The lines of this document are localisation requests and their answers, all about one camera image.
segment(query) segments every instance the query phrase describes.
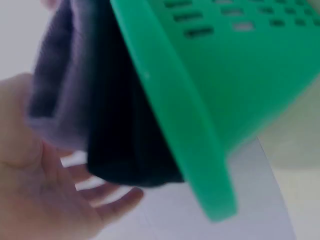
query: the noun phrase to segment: finger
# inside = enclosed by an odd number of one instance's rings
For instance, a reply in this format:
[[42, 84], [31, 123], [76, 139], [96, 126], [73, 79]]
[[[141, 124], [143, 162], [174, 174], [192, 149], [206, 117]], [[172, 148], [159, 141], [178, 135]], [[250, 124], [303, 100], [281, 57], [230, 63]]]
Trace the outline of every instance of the finger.
[[58, 0], [40, 0], [40, 2], [49, 10], [56, 8]]
[[144, 192], [135, 187], [117, 201], [97, 207], [96, 211], [101, 217], [102, 223], [106, 225], [117, 221], [133, 210], [140, 203], [143, 196]]
[[87, 181], [93, 176], [87, 171], [85, 164], [69, 166], [66, 169], [69, 171], [75, 184]]
[[96, 205], [101, 203], [107, 196], [111, 195], [118, 189], [118, 185], [105, 183], [91, 189], [80, 190], [79, 193], [91, 205]]
[[60, 148], [57, 148], [56, 149], [56, 152], [58, 153], [58, 156], [60, 158], [66, 158], [66, 157], [69, 157], [71, 156], [72, 154], [74, 154], [73, 151], [67, 151], [67, 150], [63, 150], [63, 149], [60, 149]]

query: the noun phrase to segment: laundry basket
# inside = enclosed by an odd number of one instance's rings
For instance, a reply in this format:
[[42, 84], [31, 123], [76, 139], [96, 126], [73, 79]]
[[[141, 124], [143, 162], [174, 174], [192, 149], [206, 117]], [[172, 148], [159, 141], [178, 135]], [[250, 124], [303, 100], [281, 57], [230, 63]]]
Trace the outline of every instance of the laundry basket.
[[305, 0], [111, 4], [180, 171], [211, 220], [234, 215], [226, 158], [320, 73], [320, 16]]

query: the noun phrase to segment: dark cloth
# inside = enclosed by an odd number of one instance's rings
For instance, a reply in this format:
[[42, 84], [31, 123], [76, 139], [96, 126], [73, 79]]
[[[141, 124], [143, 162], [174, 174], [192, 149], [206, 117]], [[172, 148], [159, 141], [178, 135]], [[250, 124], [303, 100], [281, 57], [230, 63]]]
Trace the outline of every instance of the dark cloth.
[[107, 0], [63, 0], [41, 46], [28, 123], [51, 144], [88, 152], [89, 171], [155, 187], [183, 178]]

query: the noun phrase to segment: hand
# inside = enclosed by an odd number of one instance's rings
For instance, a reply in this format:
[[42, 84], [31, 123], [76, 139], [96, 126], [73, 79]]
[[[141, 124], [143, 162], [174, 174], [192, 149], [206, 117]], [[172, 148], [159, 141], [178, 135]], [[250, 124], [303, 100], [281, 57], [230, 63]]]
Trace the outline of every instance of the hand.
[[31, 78], [21, 74], [0, 81], [0, 239], [88, 240], [132, 210], [143, 192], [134, 188], [99, 205], [118, 187], [76, 190], [76, 183], [91, 177], [85, 166], [64, 168], [59, 151], [24, 124]]

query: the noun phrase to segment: rectangular slot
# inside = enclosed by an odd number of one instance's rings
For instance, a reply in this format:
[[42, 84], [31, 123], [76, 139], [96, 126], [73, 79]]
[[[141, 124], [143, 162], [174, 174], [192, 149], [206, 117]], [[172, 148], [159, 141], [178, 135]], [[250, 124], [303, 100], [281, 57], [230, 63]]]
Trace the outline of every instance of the rectangular slot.
[[285, 26], [285, 22], [281, 19], [272, 19], [269, 21], [269, 23], [270, 23], [271, 27], [276, 27], [276, 28]]
[[211, 26], [202, 26], [198, 28], [188, 29], [184, 32], [184, 35], [189, 39], [205, 37], [208, 35], [212, 35], [214, 33], [214, 29]]
[[233, 0], [212, 0], [215, 4], [232, 4]]
[[244, 10], [240, 7], [228, 7], [221, 9], [221, 13], [228, 17], [242, 16], [244, 14]]
[[320, 27], [320, 19], [314, 19], [313, 24], [317, 27]]
[[303, 6], [305, 5], [303, 0], [295, 0], [295, 4], [299, 5], [299, 6]]
[[286, 4], [287, 0], [275, 0], [275, 2], [278, 4]]
[[180, 23], [186, 21], [192, 21], [196, 19], [202, 19], [203, 15], [201, 12], [189, 12], [189, 13], [182, 13], [182, 14], [174, 14], [173, 19]]
[[294, 23], [299, 27], [304, 27], [306, 25], [306, 21], [300, 18], [295, 19]]
[[314, 13], [312, 12], [311, 9], [305, 9], [305, 10], [304, 10], [304, 14], [305, 14], [305, 15], [308, 15], [308, 16], [312, 16]]
[[164, 6], [167, 9], [182, 8], [190, 5], [192, 5], [191, 0], [171, 0], [164, 2]]
[[258, 8], [258, 10], [262, 14], [273, 14], [274, 13], [274, 9], [269, 6], [261, 6]]
[[251, 21], [236, 22], [232, 27], [237, 32], [250, 32], [255, 29], [255, 26]]
[[293, 7], [286, 7], [284, 12], [289, 15], [295, 15], [297, 13]]

